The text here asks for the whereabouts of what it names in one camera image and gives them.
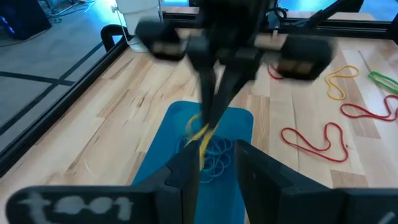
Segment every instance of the light wood surface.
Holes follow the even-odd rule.
[[[339,16],[357,18],[372,19],[368,14]],[[277,45],[283,39],[264,36],[261,41]],[[347,38],[339,38],[338,45],[334,61],[311,85],[270,79],[262,66],[256,82],[246,85],[231,106],[254,115],[254,146],[307,177],[328,187],[398,187],[398,121],[348,119],[339,111],[342,103],[356,103],[386,113],[382,100],[387,93],[367,74],[376,70],[398,79],[398,46],[390,40]],[[324,76],[347,63],[360,68],[360,74],[338,79],[347,97],[331,100]],[[6,200],[23,187],[131,184],[166,109],[177,100],[199,100],[188,61],[155,62],[127,49],[1,179],[0,223],[5,223]],[[389,103],[398,106],[398,101]],[[322,147],[329,121],[344,129],[349,160],[342,164],[298,151],[280,138],[282,128],[296,128]],[[338,132],[331,129],[329,134],[332,148],[326,154],[341,158]],[[288,138],[302,144],[293,134]]]

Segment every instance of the black aluminum frame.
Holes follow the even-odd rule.
[[[178,28],[197,27],[196,14],[163,13],[164,21]],[[300,23],[306,19],[288,18],[263,28],[260,33],[329,35],[335,37],[354,37],[369,39],[389,39],[398,44],[398,15],[392,22],[325,20],[313,28],[304,28]],[[71,107],[74,102],[95,82],[95,80],[128,48],[122,38],[116,45],[111,36],[122,35],[122,29],[116,25],[104,27],[101,37],[107,53],[91,67],[56,103],[54,103],[35,123],[31,124],[10,145],[0,152],[0,177],[2,177],[55,122]]]

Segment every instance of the wooden tabletop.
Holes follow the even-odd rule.
[[[339,14],[339,19],[369,19],[368,14]],[[284,36],[262,41],[280,44]],[[252,144],[285,165],[328,187],[398,187],[398,121],[349,119],[339,107],[356,103],[386,114],[388,94],[371,82],[370,70],[398,79],[398,46],[390,40],[338,39],[331,65],[311,85],[273,80],[266,67],[230,106],[254,116]],[[346,64],[360,69],[356,78],[339,78],[343,101],[330,99],[325,75]],[[155,62],[129,49],[102,74],[47,133],[1,179],[0,210],[13,192],[30,185],[129,185],[157,132],[166,109],[178,100],[198,101],[198,83],[187,60]],[[397,108],[398,101],[390,105]],[[325,146],[323,127],[343,128],[349,159],[334,163],[286,145],[285,127],[298,129],[312,144]],[[336,129],[325,154],[341,159]],[[287,137],[303,144],[293,134]],[[4,222],[1,213],[0,222]]]

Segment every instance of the blue mat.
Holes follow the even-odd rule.
[[[176,153],[188,120],[199,112],[199,103],[178,101],[170,105],[133,185],[162,167]],[[198,119],[193,123],[194,131],[199,130],[200,122]],[[242,139],[251,142],[252,127],[253,115],[249,111],[228,108],[215,134],[232,141]],[[200,184],[195,224],[244,223],[244,204],[236,180],[233,150],[228,151],[228,155],[232,163],[223,174],[209,184]]]

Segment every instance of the red rubber band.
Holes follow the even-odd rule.
[[[273,79],[275,79],[275,80],[281,80],[281,79],[283,79],[283,77],[278,77],[278,76],[275,76],[273,73],[274,72],[276,72],[276,68],[275,68],[275,66],[273,66],[273,65],[267,65],[267,70],[268,70],[268,74],[273,78]]]
[[[327,131],[328,131],[328,126],[329,126],[329,125],[332,125],[332,126],[336,127],[336,128],[339,130],[339,132],[340,132],[340,144],[341,144],[341,148],[343,149],[343,152],[344,152],[344,158],[342,158],[342,159],[334,159],[334,158],[331,158],[331,157],[328,157],[328,156],[324,156],[323,154],[320,154],[320,153],[319,153],[319,152],[327,151],[327,150],[329,150],[330,147],[331,147],[331,142],[330,142],[330,140],[329,140],[329,138],[328,138],[328,132],[327,132]],[[308,148],[306,148],[306,147],[299,146],[298,144],[289,142],[289,141],[285,138],[285,136],[284,136],[284,131],[293,131],[293,132],[294,132],[296,135],[298,135],[308,146],[310,146],[311,149],[308,149]],[[338,124],[336,124],[336,123],[334,123],[334,122],[329,122],[329,123],[327,123],[327,124],[325,125],[324,130],[323,130],[323,137],[325,138],[326,142],[328,142],[328,147],[326,147],[326,148],[324,148],[324,149],[319,149],[319,148],[313,146],[308,140],[306,140],[306,139],[303,137],[302,134],[300,134],[296,129],[293,129],[293,128],[284,128],[284,129],[282,129],[282,130],[280,131],[280,136],[282,137],[282,140],[283,140],[285,143],[287,143],[288,145],[291,145],[291,146],[293,146],[293,147],[296,147],[297,149],[303,150],[303,151],[305,151],[305,152],[312,153],[312,154],[314,154],[314,155],[316,155],[316,156],[320,156],[320,157],[322,157],[322,158],[324,158],[324,159],[326,159],[326,160],[332,161],[332,162],[344,162],[344,161],[346,161],[346,160],[348,159],[348,157],[349,157],[349,155],[348,155],[348,150],[347,150],[347,148],[346,148],[346,145],[345,145],[344,139],[343,139],[343,129],[342,129]]]
[[[342,106],[340,106],[340,111],[341,111],[341,113],[343,113],[345,116],[347,116],[349,118],[375,118],[375,119],[380,119],[382,121],[395,121],[398,118],[398,108],[396,109],[395,116],[392,117],[392,118],[389,118],[391,116],[391,114],[392,114],[392,111],[391,111],[391,109],[390,109],[390,107],[388,106],[388,103],[387,103],[387,100],[389,98],[394,98],[394,99],[398,100],[398,96],[395,96],[395,95],[388,95],[388,96],[386,96],[384,98],[384,106],[386,107],[386,110],[388,112],[388,114],[384,115],[384,116],[378,115],[378,114],[374,114],[374,113],[368,111],[367,109],[363,108],[362,106],[358,106],[358,105],[355,105],[355,104],[352,104],[352,103],[343,104]],[[343,109],[345,106],[351,106],[353,108],[359,109],[360,111],[362,111],[365,114],[359,114],[359,115],[348,114]]]

